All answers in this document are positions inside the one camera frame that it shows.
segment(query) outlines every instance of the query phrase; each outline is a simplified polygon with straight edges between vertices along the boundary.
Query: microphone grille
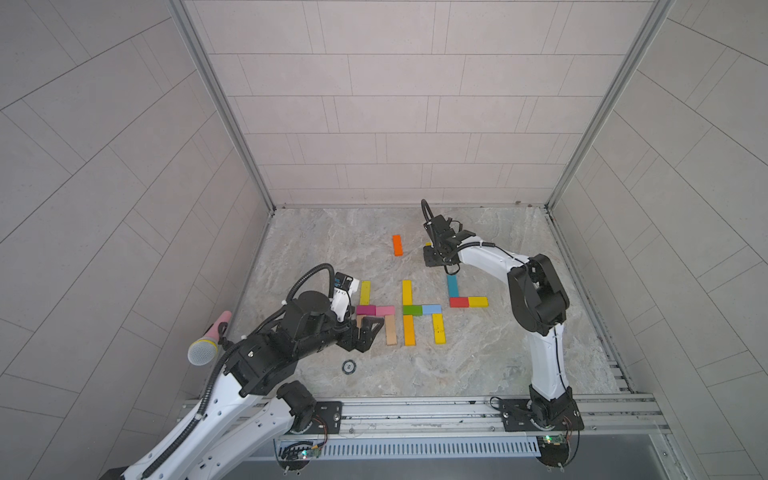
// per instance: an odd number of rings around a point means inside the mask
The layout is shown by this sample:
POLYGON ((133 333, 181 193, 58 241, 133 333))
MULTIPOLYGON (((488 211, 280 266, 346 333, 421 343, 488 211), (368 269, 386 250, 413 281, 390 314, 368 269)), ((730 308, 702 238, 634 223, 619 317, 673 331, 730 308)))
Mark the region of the microphone grille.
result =
POLYGON ((216 358, 219 347, 213 340, 203 337, 195 340, 187 351, 187 359, 195 366, 202 366, 216 358))

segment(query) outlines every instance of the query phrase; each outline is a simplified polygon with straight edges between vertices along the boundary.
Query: marble floor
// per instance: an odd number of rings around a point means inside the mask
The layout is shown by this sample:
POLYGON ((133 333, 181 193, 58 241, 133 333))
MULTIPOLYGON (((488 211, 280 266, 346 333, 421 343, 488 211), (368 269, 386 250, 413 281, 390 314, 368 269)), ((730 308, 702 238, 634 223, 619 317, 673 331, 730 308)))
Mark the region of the marble floor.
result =
MULTIPOLYGON (((507 251, 549 256, 571 298, 564 347, 566 373, 574 392, 618 392, 543 210, 433 210, 460 220, 465 229, 507 251)), ((419 208, 278 210, 233 333, 250 332, 280 307, 303 273, 329 262, 337 272, 370 280, 372 305, 396 306, 398 345, 387 346, 382 330, 367 353, 331 346, 300 360, 291 380, 301 380, 315 397, 527 395, 531 378, 527 332, 512 317, 506 285, 473 266, 464 266, 458 274, 460 294, 487 296, 489 307, 449 308, 443 269, 424 266, 422 246, 429 238, 423 222, 419 208), (402 237, 402 257, 392 253, 393 234, 402 237), (445 345, 435 344, 432 319, 421 316, 414 319, 416 346, 404 346, 401 280, 412 281, 414 304, 442 305, 445 345), (352 375, 342 372, 346 359, 357 363, 352 375)), ((316 274, 307 287, 326 291, 327 274, 316 274)), ((358 301, 359 293, 353 296, 353 303, 358 301)))

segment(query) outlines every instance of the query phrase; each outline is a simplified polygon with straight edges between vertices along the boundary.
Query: white tiled wall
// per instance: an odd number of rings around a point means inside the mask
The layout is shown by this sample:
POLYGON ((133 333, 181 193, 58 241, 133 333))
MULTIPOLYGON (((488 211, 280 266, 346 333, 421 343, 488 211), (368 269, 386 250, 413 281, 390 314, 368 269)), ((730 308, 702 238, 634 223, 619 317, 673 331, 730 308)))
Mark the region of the white tiled wall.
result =
POLYGON ((0 44, 0 477, 96 479, 199 393, 268 210, 161 0, 0 2, 0 44))
POLYGON ((541 203, 651 5, 185 4, 281 205, 541 203))
POLYGON ((631 378, 713 480, 768 478, 766 25, 761 0, 677 0, 554 207, 631 378))

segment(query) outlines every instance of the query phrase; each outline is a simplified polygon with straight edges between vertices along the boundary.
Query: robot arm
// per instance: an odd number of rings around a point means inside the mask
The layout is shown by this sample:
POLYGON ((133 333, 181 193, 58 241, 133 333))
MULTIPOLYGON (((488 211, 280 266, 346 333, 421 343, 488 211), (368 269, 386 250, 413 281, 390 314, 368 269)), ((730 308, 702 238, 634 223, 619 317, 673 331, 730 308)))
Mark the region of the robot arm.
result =
POLYGON ((529 409, 537 424, 551 428, 574 407, 571 388, 564 371, 563 322, 569 306, 560 278, 545 255, 527 257, 509 253, 495 243, 485 242, 453 219, 432 215, 422 200, 424 228, 432 245, 424 247, 426 266, 473 265, 505 282, 509 288, 512 314, 528 331, 533 375, 529 409))

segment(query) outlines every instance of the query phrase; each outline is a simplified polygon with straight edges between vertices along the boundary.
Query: green block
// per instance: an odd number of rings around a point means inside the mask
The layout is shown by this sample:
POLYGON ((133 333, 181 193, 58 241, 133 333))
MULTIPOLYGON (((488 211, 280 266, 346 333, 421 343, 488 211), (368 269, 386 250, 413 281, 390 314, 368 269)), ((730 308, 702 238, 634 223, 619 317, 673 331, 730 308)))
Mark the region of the green block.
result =
POLYGON ((402 306, 402 314, 403 315, 421 316, 422 315, 422 306, 421 305, 403 305, 402 306))

